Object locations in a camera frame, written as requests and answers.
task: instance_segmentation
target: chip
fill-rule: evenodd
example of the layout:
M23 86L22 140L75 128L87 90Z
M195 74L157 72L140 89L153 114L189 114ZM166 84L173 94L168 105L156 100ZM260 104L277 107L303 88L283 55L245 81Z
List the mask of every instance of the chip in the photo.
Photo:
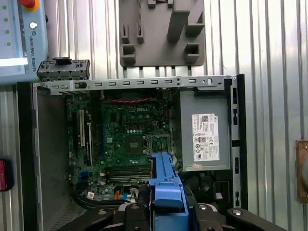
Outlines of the chip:
M127 154L143 154L143 137L126 136L125 150Z
M107 143L112 143L112 137L107 137L107 138L106 138L106 142L107 142Z
M116 113L110 113L110 122L116 123L117 122L117 115Z

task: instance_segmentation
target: wire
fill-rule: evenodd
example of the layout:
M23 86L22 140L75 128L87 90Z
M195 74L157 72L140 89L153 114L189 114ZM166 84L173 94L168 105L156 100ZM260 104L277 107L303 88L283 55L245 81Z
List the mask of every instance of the wire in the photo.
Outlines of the wire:
M104 207L104 206L120 206L123 203L129 203L128 200L103 200L103 201L97 201L97 200L91 200L86 197L80 196L78 193L74 192L72 186L71 186L71 197L73 200L81 206L84 209L93 209L97 207Z
M145 99L141 99L141 100L132 100L132 101L111 100L111 99L106 99L106 98L103 98L103 99L106 100L106 101L112 102L112 103L133 104L133 103L142 103L142 102L152 100L153 97L145 98Z

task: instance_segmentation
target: green circuit board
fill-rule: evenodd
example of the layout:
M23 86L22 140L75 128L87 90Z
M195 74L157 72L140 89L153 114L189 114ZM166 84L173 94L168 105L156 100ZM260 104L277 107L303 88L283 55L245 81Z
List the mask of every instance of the green circuit board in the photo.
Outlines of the green circuit board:
M148 181L151 153L171 151L164 103L111 103L97 93L66 102L69 180L81 195Z

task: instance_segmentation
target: power supply label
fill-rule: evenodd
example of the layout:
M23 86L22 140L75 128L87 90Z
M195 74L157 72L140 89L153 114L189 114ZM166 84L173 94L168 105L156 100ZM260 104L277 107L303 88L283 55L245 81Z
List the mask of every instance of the power supply label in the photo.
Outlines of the power supply label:
M215 114L192 115L193 160L219 160L218 117Z

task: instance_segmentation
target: metal wall panel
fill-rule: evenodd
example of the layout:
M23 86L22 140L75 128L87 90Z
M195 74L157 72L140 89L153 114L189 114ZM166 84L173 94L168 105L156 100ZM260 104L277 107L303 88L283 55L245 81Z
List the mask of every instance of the metal wall panel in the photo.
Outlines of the metal wall panel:
M14 187L0 192L0 230L23 231L23 200L17 98L13 87L0 87L0 158L12 161Z
M191 70L123 69L118 0L45 7L50 57L90 59L92 79L244 73L249 209L290 231L308 230L295 180L295 140L308 139L306 0L205 0L206 63Z

